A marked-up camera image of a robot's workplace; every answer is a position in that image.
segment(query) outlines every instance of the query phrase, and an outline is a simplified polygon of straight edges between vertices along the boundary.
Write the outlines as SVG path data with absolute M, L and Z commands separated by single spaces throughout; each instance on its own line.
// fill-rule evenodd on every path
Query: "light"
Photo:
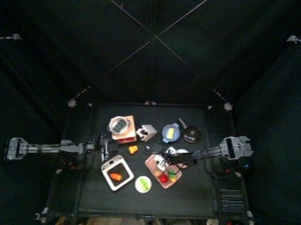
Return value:
M 0 37 L 0 40 L 21 40 L 19 34 L 14 33 L 10 37 Z
M 291 35 L 286 41 L 292 41 L 294 43 L 296 43 L 301 42 L 301 39 L 298 39 L 295 35 Z

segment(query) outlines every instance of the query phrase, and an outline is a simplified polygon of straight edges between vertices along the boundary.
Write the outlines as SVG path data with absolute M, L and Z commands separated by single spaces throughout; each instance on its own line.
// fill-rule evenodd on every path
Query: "plate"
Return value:
M 137 177 L 134 187 L 137 192 L 145 193 L 151 189 L 151 180 L 145 176 Z

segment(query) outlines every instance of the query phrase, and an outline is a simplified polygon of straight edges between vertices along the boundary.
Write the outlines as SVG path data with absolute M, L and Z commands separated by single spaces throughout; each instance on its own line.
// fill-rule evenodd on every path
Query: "black fabric wall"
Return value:
M 236 104 L 236 130 L 251 140 L 248 200 L 259 224 L 301 224 L 301 46 L 291 44 Z
M 255 218 L 296 224 L 299 46 L 286 38 L 301 33 L 299 4 L 2 0 L 0 37 L 18 33 L 22 40 L 0 40 L 1 145 L 15 136 L 58 142 L 72 98 L 175 104 L 224 98 L 255 150 L 247 178 Z M 49 176 L 34 158 L 1 164 L 0 223 L 25 224 L 42 209 Z

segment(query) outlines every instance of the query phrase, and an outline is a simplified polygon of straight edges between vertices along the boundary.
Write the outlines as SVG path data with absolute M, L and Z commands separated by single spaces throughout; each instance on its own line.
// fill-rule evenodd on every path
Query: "blue bowl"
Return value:
M 172 138 L 167 138 L 167 133 L 171 128 L 173 128 L 173 136 Z M 161 129 L 161 136 L 165 143 L 176 141 L 179 139 L 179 125 L 176 123 L 165 125 Z

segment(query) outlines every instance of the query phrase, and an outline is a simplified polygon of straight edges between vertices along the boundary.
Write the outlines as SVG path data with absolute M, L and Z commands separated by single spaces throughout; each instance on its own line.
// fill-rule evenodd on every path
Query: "pan handle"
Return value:
M 181 118 L 179 118 L 179 123 L 181 124 L 183 128 L 185 129 L 185 128 L 187 128 L 187 125 L 185 125 L 185 123 L 183 122 L 183 119 L 181 119 Z

